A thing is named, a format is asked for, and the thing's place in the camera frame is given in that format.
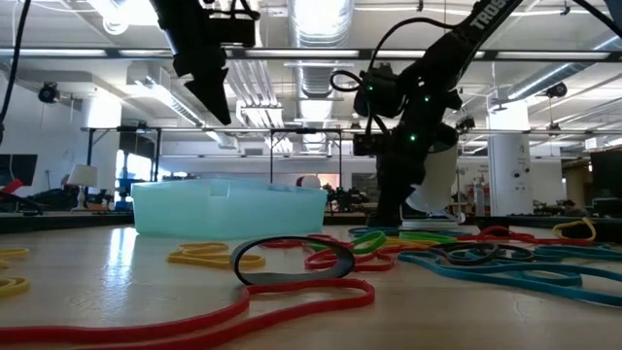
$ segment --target yellow rubber band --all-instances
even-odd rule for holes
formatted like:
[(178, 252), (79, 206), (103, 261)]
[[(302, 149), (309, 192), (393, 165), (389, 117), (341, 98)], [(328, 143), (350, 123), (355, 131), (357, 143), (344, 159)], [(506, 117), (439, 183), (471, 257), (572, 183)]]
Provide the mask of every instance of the yellow rubber band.
[[(191, 243), (182, 244), (180, 250), (168, 255), (170, 263), (185, 263), (215, 268), (230, 268), (229, 254), (214, 254), (225, 252), (228, 246), (224, 243)], [(254, 268), (265, 266), (265, 258), (256, 255), (245, 255), (240, 261), (240, 267)]]
[(21, 277), (0, 278), (0, 298), (22, 294), (30, 289), (30, 281)]
[[(1, 259), (23, 258), (28, 256), (28, 250), (22, 248), (0, 249), (0, 268), (8, 268), (9, 262)], [(0, 277), (0, 298), (12, 297), (26, 292), (30, 288), (30, 281), (22, 277)]]
[(23, 248), (0, 249), (0, 259), (5, 258), (24, 258), (28, 256), (28, 250)]
[(592, 232), (592, 236), (589, 238), (584, 238), (585, 240), (588, 241), (593, 241), (596, 238), (596, 228), (594, 227), (594, 223), (588, 219), (588, 218), (583, 218), (581, 219), (581, 221), (575, 221), (572, 223), (566, 223), (566, 224), (559, 224), (553, 227), (553, 234), (555, 234), (555, 236), (557, 236), (558, 238), (562, 238), (562, 239), (570, 239), (566, 236), (564, 236), (564, 234), (562, 233), (562, 229), (564, 228), (572, 228), (575, 226), (579, 226), (579, 225), (587, 225), (587, 227), (590, 229), (590, 231)]

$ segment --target robotic arm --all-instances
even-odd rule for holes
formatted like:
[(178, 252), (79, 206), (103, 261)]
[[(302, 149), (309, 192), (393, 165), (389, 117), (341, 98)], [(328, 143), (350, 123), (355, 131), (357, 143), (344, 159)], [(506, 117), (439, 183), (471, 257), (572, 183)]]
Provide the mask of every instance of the robotic arm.
[[(395, 213), (404, 200), (413, 193), (411, 185), (422, 184), (426, 169), (424, 161), (438, 140), (442, 118), (447, 108), (458, 110), (462, 100), (455, 90), (475, 54), (483, 43), (521, 4), (522, 0), (482, 0), (461, 23), (447, 26), (428, 18), (412, 18), (394, 26), (381, 40), (384, 41), (401, 26), (422, 21), (451, 29), (429, 47), (420, 59), (395, 75), (390, 68), (373, 67), (375, 54), (367, 72), (361, 72), (360, 85), (354, 108), (361, 116), (376, 120), (386, 129), (377, 115), (394, 118), (401, 113), (396, 128), (385, 132), (384, 145), (378, 157), (378, 179), (381, 190), (375, 223), (392, 224)], [(584, 0), (581, 6), (594, 9)], [(622, 31), (608, 19), (605, 24), (622, 37)], [(334, 75), (343, 74), (335, 71)]]

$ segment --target black rubber band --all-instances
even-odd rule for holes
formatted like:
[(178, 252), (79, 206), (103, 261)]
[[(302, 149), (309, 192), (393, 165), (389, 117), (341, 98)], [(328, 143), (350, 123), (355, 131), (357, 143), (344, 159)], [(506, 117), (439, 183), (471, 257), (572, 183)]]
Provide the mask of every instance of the black rubber band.
[[(463, 250), (478, 250), (484, 255), (479, 259), (456, 259), (450, 253)], [(499, 255), (499, 246), (494, 243), (445, 243), (430, 247), (430, 253), (443, 257), (449, 263), (459, 266), (475, 266), (489, 263)]]
[[(477, 251), (480, 259), (457, 259), (452, 252), (470, 250)], [(512, 251), (511, 257), (505, 255), (505, 251)], [(430, 247), (430, 252), (445, 258), (449, 263), (461, 266), (474, 266), (489, 263), (493, 260), (528, 263), (535, 259), (534, 252), (529, 249), (506, 244), (496, 243), (447, 243)]]
[[(272, 241), (281, 241), (281, 240), (294, 240), (294, 241), (302, 241), (305, 243), (316, 243), (321, 244), (323, 246), (329, 247), (337, 258), (337, 262), (331, 268), (322, 270), (322, 271), (314, 271), (309, 273), (275, 273), (275, 272), (241, 272), (240, 271), (240, 260), (244, 253), (249, 251), (251, 248), (256, 247), (263, 243), (269, 243)], [(298, 237), (298, 236), (280, 236), (280, 237), (270, 237), (263, 238), (258, 240), (248, 241), (246, 243), (242, 243), (239, 245), (233, 253), (231, 254), (230, 259), (231, 266), (233, 267), (233, 271), (237, 278), (242, 281), (245, 285), (273, 285), (278, 283), (285, 282), (303, 282), (303, 281), (315, 281), (320, 279), (327, 278), (341, 278), (346, 276), (348, 273), (352, 272), (354, 269), (355, 259), (352, 255), (352, 252), (341, 245), (310, 237)]]

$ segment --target translucent plastic container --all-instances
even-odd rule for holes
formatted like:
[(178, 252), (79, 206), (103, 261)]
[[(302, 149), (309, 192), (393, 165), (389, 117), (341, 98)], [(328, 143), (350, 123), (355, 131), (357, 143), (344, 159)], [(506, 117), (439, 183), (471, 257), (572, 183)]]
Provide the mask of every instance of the translucent plastic container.
[(143, 235), (209, 240), (322, 230), (324, 190), (207, 178), (132, 186), (136, 230)]

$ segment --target green rubber band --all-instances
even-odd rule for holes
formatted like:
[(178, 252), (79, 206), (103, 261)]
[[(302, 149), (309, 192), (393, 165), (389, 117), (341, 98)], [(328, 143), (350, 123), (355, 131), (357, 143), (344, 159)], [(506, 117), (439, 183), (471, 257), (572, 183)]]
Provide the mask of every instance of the green rubber band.
[[(376, 249), (382, 247), (383, 244), (387, 241), (387, 236), (383, 231), (374, 231), (370, 232), (363, 237), (359, 237), (353, 240), (351, 243), (353, 245), (352, 254), (369, 254)], [(356, 248), (359, 245), (362, 245), (366, 242), (371, 242), (368, 246), (364, 248)]]
[(322, 244), (317, 244), (317, 243), (308, 243), (307, 247), (313, 249), (314, 252), (322, 252), (328, 249), (327, 246), (322, 245)]
[(455, 237), (417, 231), (402, 231), (399, 233), (399, 239), (428, 240), (438, 242), (439, 244), (458, 242), (458, 239)]

